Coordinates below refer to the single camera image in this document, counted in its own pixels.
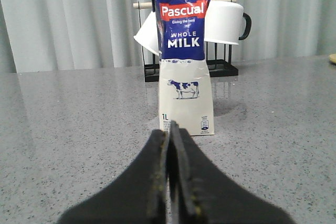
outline granite countertop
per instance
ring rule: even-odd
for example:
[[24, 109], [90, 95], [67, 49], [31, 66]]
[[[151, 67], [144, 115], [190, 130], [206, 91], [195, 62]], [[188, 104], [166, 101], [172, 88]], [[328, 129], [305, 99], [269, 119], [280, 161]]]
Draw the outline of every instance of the granite countertop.
[[[297, 223], [336, 223], [336, 66], [236, 67], [212, 78], [216, 135], [195, 142]], [[0, 74], [0, 223], [55, 223], [113, 181], [158, 128], [157, 88], [141, 67]]]

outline red label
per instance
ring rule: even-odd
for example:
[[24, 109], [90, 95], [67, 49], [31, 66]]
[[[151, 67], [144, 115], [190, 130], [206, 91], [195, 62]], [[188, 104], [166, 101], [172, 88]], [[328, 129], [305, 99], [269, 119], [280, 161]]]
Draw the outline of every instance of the red label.
[[195, 3], [184, 3], [178, 5], [160, 3], [160, 15], [161, 19], [164, 21], [169, 21], [172, 18], [204, 18], [206, 9], [206, 0], [197, 0]]

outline white curtain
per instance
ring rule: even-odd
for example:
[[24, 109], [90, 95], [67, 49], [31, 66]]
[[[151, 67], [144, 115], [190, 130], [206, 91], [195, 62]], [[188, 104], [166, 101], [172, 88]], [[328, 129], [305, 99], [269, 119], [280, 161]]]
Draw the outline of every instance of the white curtain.
[[[137, 1], [1, 0], [0, 72], [141, 65]], [[336, 0], [238, 2], [252, 29], [233, 61], [336, 52]]]

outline black metal stand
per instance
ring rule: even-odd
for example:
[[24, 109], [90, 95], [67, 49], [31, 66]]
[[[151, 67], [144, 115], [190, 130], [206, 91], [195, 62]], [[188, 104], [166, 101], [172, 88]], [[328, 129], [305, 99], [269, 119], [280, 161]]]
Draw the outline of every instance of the black metal stand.
[[[231, 65], [232, 58], [232, 45], [228, 45], [228, 60], [226, 61], [226, 44], [224, 45], [224, 55], [222, 59], [218, 59], [218, 44], [215, 45], [215, 59], [209, 60], [208, 57], [208, 42], [206, 42], [206, 63], [208, 65], [210, 77], [222, 77], [222, 76], [237, 76], [238, 69]], [[144, 64], [145, 82], [154, 82], [159, 80], [160, 65], [156, 62], [156, 55], [152, 55], [152, 64]]]

